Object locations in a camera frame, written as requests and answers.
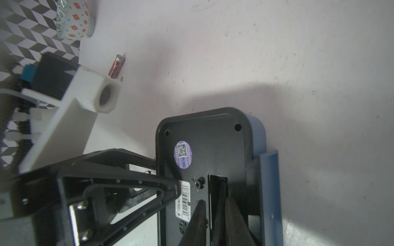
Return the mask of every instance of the white surface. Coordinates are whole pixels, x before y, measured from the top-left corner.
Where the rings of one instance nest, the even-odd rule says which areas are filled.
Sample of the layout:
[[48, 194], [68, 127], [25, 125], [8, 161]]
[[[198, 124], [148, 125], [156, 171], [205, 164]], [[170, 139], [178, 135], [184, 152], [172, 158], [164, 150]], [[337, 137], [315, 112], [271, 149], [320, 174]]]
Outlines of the white surface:
[[[163, 118], [237, 107], [262, 121], [268, 149], [279, 150], [285, 245], [392, 244], [393, 1], [89, 8], [96, 27], [81, 41], [80, 63], [107, 74], [116, 54], [126, 61], [117, 106], [99, 115], [85, 152], [153, 158]], [[123, 245], [155, 245], [154, 223]]]

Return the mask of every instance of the red battery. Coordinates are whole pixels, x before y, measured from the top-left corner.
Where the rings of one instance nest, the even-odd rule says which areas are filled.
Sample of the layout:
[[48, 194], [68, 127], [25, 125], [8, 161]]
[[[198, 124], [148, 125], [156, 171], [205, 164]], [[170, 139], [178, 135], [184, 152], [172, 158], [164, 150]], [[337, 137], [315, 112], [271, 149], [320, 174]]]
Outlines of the red battery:
[[119, 72], [121, 71], [121, 68], [123, 66], [123, 63], [125, 62], [125, 58], [121, 55], [116, 55], [116, 59], [112, 64], [111, 70], [108, 74], [108, 76], [111, 79], [116, 79], [118, 76]]

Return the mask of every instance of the barcode label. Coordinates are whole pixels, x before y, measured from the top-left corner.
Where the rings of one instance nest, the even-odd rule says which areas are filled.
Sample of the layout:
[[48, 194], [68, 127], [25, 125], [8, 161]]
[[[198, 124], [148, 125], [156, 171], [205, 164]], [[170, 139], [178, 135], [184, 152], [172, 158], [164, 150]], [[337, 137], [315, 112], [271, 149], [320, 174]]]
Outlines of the barcode label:
[[181, 180], [180, 189], [182, 193], [175, 202], [175, 215], [181, 220], [190, 222], [190, 183]]
[[188, 150], [186, 148], [186, 143], [178, 144], [177, 149], [178, 149], [178, 157], [179, 158], [188, 156]]

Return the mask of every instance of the ceramic bowl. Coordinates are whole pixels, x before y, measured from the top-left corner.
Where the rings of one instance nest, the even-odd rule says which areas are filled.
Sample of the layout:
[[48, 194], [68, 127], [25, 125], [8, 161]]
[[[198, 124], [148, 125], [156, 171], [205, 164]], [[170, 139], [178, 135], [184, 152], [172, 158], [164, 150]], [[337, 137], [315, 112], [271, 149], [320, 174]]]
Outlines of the ceramic bowl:
[[56, 31], [61, 39], [81, 40], [90, 37], [95, 18], [89, 13], [85, 0], [58, 0]]

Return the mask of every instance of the purple sticker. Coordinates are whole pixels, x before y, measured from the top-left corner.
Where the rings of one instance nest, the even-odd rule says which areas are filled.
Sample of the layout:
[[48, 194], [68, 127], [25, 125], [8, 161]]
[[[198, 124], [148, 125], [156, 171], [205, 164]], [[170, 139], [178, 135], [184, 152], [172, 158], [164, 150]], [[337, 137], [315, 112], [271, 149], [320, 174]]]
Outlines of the purple sticker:
[[179, 141], [174, 148], [174, 159], [178, 167], [185, 169], [191, 164], [191, 148], [185, 141]]

